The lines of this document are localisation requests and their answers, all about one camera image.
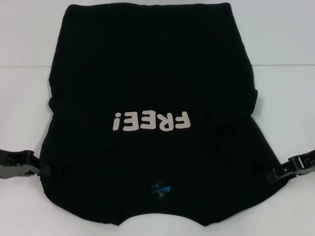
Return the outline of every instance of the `white lettering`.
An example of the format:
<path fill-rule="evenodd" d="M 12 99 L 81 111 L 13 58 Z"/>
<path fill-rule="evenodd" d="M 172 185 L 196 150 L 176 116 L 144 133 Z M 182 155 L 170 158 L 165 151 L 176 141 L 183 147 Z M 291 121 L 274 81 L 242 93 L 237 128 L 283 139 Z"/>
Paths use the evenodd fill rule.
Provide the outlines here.
<path fill-rule="evenodd" d="M 142 114 L 149 115 L 148 117 L 142 117 L 142 121 L 147 121 L 149 124 L 141 124 L 141 129 L 155 129 L 157 127 L 156 124 L 156 112 L 155 111 L 143 111 Z"/>
<path fill-rule="evenodd" d="M 175 120 L 184 122 L 184 123 L 181 123 L 181 124 L 176 124 L 175 127 L 177 129 L 185 129 L 185 128 L 189 128 L 190 127 L 190 120 L 189 120 L 187 112 L 182 112 L 182 117 L 176 117 Z"/>
<path fill-rule="evenodd" d="M 115 116 L 117 117 L 117 118 L 115 118 L 114 119 L 114 125 L 113 125 L 113 130 L 118 130 L 118 128 L 119 128 L 119 123 L 120 123 L 120 119 L 119 119 L 119 117 L 121 116 L 122 114 L 120 114 L 120 113 L 116 113 L 115 114 Z"/>
<path fill-rule="evenodd" d="M 132 123 L 132 126 L 124 126 L 123 131 L 135 131 L 139 129 L 138 113 L 137 112 L 125 112 L 125 117 L 131 117 L 124 119 L 124 123 Z"/>
<path fill-rule="evenodd" d="M 159 124 L 159 128 L 162 131 L 171 131 L 174 129 L 174 121 L 173 121 L 173 116 L 170 113 L 167 113 L 167 118 L 164 117 L 161 114 L 157 115 L 157 118 L 159 118 L 162 122 Z"/>

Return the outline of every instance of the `white background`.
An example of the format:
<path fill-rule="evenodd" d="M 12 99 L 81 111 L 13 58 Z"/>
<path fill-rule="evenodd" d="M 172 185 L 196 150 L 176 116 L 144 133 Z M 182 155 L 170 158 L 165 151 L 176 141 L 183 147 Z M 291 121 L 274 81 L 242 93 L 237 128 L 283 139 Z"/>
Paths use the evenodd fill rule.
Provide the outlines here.
<path fill-rule="evenodd" d="M 0 149 L 32 149 L 39 156 L 52 115 L 48 77 L 63 14 L 70 4 L 109 2 L 0 0 Z M 254 68 L 259 93 L 254 119 L 282 163 L 315 149 L 315 2 L 230 3 Z M 0 180 L 0 236 L 311 236 L 314 197 L 315 174 L 309 174 L 291 180 L 263 203 L 208 227 L 162 214 L 136 216 L 117 227 L 80 219 L 55 206 L 38 177 L 12 178 Z"/>

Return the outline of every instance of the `small logo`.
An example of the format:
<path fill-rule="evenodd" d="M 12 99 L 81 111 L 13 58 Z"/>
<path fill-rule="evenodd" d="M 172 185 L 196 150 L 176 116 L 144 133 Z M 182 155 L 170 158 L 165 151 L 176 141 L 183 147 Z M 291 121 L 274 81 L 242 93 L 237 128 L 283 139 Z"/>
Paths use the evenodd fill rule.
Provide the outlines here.
<path fill-rule="evenodd" d="M 153 195 L 157 195 L 159 200 L 163 200 L 171 191 L 171 186 L 166 186 L 165 181 L 156 181 L 155 184 L 151 184 L 151 190 Z"/>

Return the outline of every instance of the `white surface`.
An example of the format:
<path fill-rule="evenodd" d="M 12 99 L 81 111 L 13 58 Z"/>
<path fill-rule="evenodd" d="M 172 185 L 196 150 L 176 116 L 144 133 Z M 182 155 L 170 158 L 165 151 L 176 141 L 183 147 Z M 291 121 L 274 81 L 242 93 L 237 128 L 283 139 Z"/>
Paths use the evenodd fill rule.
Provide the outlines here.
<path fill-rule="evenodd" d="M 51 65 L 68 5 L 107 2 L 0 0 L 0 149 L 33 149 L 39 156 L 52 115 L 47 104 L 50 68 L 16 66 Z M 230 3 L 252 64 L 315 65 L 314 1 Z M 255 66 L 254 73 L 259 96 L 253 117 L 279 160 L 315 149 L 315 66 Z M 208 227 L 162 214 L 136 216 L 117 227 L 55 206 L 38 177 L 0 180 L 0 236 L 313 236 L 314 182 L 315 173 L 293 179 L 263 203 Z"/>
<path fill-rule="evenodd" d="M 0 68 L 0 149 L 40 145 L 51 111 L 50 68 Z M 255 66 L 253 117 L 281 162 L 315 148 L 315 66 Z M 270 199 L 208 227 L 150 214 L 121 226 L 89 222 L 51 203 L 38 177 L 0 180 L 2 236 L 296 236 L 315 234 L 315 173 L 291 180 Z"/>
<path fill-rule="evenodd" d="M 1 0 L 0 66 L 50 66 L 70 4 L 110 0 Z M 221 3 L 223 0 L 130 0 L 137 4 Z M 315 1 L 230 0 L 252 64 L 315 64 Z"/>

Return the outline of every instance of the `black fabric cover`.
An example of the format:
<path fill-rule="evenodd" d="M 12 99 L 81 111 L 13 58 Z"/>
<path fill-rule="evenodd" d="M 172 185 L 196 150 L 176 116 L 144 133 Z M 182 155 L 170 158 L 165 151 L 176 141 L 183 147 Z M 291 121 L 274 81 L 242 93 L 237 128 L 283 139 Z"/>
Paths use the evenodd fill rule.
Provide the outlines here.
<path fill-rule="evenodd" d="M 206 226 L 286 184 L 265 179 L 279 162 L 251 118 L 257 91 L 228 3 L 71 5 L 49 82 L 40 159 L 52 174 L 41 181 L 84 219 L 165 213 Z M 155 129 L 140 127 L 143 111 L 156 112 Z M 123 130 L 126 112 L 137 112 L 138 130 Z M 190 127 L 176 128 L 188 124 L 182 112 Z M 174 127 L 163 131 L 168 113 Z"/>

